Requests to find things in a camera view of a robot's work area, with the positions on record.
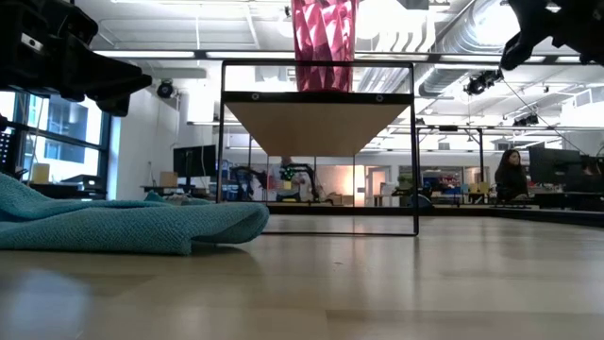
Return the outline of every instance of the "spotlight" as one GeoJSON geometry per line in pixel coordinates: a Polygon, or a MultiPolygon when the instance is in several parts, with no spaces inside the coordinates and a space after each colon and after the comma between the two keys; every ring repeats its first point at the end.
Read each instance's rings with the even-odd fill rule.
{"type": "Polygon", "coordinates": [[[539,124],[539,117],[536,114],[531,114],[525,118],[518,119],[513,122],[513,127],[530,127],[539,124]]]}
{"type": "Polygon", "coordinates": [[[463,87],[463,91],[469,95],[479,95],[493,87],[495,83],[503,79],[501,69],[496,71],[483,71],[479,76],[471,76],[470,82],[463,87]]]}
{"type": "Polygon", "coordinates": [[[172,99],[178,94],[175,87],[172,85],[172,79],[164,79],[158,86],[158,97],[163,99],[172,99]]]}

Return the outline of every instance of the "doorway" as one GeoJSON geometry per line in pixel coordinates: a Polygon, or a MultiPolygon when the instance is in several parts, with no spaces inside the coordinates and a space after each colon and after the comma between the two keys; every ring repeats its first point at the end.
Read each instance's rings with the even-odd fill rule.
{"type": "Polygon", "coordinates": [[[390,182],[390,166],[366,166],[366,188],[365,207],[383,207],[382,184],[390,182]]]}

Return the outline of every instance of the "desk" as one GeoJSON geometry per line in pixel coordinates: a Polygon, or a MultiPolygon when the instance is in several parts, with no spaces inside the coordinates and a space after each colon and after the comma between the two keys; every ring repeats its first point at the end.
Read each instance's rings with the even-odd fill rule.
{"type": "Polygon", "coordinates": [[[77,185],[67,184],[29,184],[29,187],[40,194],[54,199],[91,199],[104,200],[104,190],[80,190],[77,185]]]}
{"type": "Polygon", "coordinates": [[[540,209],[568,208],[577,211],[604,211],[604,193],[539,193],[535,194],[534,201],[540,209]]]}
{"type": "Polygon", "coordinates": [[[143,186],[145,193],[154,192],[159,196],[171,196],[174,194],[188,194],[193,198],[210,199],[213,197],[208,194],[206,189],[202,188],[180,188],[180,187],[154,187],[154,186],[143,186]]]}

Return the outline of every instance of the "computer monitor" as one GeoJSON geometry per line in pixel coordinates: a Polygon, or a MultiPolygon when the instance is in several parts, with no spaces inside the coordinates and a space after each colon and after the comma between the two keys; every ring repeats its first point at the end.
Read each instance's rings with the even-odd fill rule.
{"type": "Polygon", "coordinates": [[[535,183],[566,184],[583,176],[578,151],[531,147],[530,180],[535,183]]]}
{"type": "Polygon", "coordinates": [[[174,172],[179,178],[216,176],[216,145],[181,147],[174,149],[174,172]]]}

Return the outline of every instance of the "pink geometric object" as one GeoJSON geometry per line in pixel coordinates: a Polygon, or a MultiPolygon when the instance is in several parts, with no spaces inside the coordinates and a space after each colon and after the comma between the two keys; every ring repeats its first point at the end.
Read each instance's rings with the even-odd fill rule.
{"type": "MultiPolygon", "coordinates": [[[[352,61],[359,0],[292,0],[296,60],[352,61]]],[[[352,90],[352,68],[302,66],[298,91],[352,90]]]]}

